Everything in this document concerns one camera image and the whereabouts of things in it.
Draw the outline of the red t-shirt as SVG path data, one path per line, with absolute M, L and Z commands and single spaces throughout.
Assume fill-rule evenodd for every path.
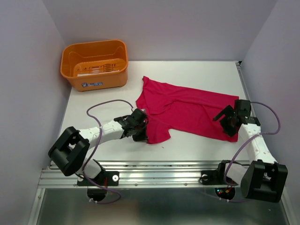
M 170 139 L 170 129 L 237 142 L 238 136 L 226 135 L 213 118 L 228 105 L 233 106 L 238 96 L 161 83 L 146 76 L 142 81 L 142 92 L 136 105 L 146 111 L 149 144 Z

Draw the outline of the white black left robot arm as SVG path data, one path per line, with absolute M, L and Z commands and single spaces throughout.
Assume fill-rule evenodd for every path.
M 147 140 L 147 115 L 135 109 L 131 115 L 117 117 L 99 127 L 77 130 L 68 127 L 48 151 L 49 158 L 65 176 L 85 175 L 95 185 L 104 181 L 104 169 L 86 157 L 91 148 L 112 140 L 132 137 L 135 142 Z

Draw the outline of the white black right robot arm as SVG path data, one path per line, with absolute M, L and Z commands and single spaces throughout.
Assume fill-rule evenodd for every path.
M 278 203 L 288 169 L 272 156 L 263 137 L 278 134 L 281 123 L 274 132 L 262 132 L 259 119 L 251 116 L 251 104 L 249 100 L 235 100 L 234 106 L 228 105 L 213 118 L 220 121 L 229 137 L 240 135 L 246 139 L 230 161 L 221 163 L 216 179 L 231 187 L 239 186 L 246 199 Z

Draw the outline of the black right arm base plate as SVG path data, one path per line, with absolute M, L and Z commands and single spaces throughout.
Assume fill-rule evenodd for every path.
M 203 185 L 228 185 L 233 184 L 234 186 L 237 185 L 236 182 L 234 182 L 230 178 L 226 178 L 226 182 L 224 181 L 224 173 L 225 170 L 202 170 L 201 176 L 199 178 L 199 181 Z

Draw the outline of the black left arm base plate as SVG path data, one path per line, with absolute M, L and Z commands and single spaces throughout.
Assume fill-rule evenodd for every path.
M 88 186 L 95 186 L 94 184 L 90 183 L 83 175 L 75 173 L 77 176 L 77 186 L 80 187 L 88 187 Z M 101 186 L 118 186 L 120 179 L 120 173 L 118 171 L 104 171 L 101 172 L 96 178 L 91 179 L 95 183 Z

